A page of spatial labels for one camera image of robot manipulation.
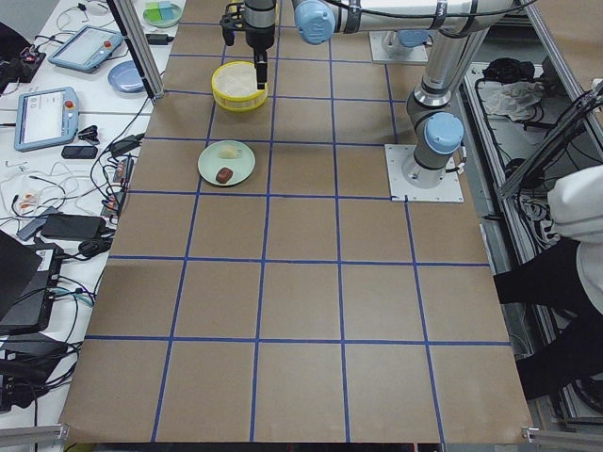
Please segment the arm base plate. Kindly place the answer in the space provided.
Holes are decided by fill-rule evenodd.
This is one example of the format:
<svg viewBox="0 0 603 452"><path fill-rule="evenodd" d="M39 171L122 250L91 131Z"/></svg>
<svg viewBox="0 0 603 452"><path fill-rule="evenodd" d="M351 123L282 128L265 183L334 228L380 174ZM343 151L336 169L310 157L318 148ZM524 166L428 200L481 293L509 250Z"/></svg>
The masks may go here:
<svg viewBox="0 0 603 452"><path fill-rule="evenodd" d="M369 43L373 63L424 66L431 34L427 30L371 31Z"/></svg>
<svg viewBox="0 0 603 452"><path fill-rule="evenodd" d="M415 145L386 144L385 161L394 202L463 203L464 195L454 157L443 169L420 167L415 161Z"/></svg>

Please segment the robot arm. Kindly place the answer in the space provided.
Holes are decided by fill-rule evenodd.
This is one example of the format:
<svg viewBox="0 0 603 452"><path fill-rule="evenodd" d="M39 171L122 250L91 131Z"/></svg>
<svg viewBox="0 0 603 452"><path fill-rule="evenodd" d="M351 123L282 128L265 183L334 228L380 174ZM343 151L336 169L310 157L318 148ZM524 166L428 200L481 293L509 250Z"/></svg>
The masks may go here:
<svg viewBox="0 0 603 452"><path fill-rule="evenodd" d="M407 112L414 123L417 145L414 166L436 173L445 169L463 137L449 144L430 137L442 133L435 120L455 117L445 109L460 77L481 45L487 30L506 14L528 6L526 1L295 1L294 22L301 38L319 45L336 33L360 31L434 31L432 51L421 80L410 95Z"/></svg>
<svg viewBox="0 0 603 452"><path fill-rule="evenodd" d="M389 31L383 38L383 48L390 53L402 53L428 44L432 33L428 30Z"/></svg>

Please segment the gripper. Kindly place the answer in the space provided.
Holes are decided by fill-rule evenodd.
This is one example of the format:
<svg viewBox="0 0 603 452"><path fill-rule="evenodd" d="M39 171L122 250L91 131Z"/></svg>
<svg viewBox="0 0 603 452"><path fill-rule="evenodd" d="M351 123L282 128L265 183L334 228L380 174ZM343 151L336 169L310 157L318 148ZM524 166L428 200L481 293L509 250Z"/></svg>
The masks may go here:
<svg viewBox="0 0 603 452"><path fill-rule="evenodd" d="M274 43L275 1L245 0L243 20L247 44L253 49L258 90L268 83L268 49Z"/></svg>

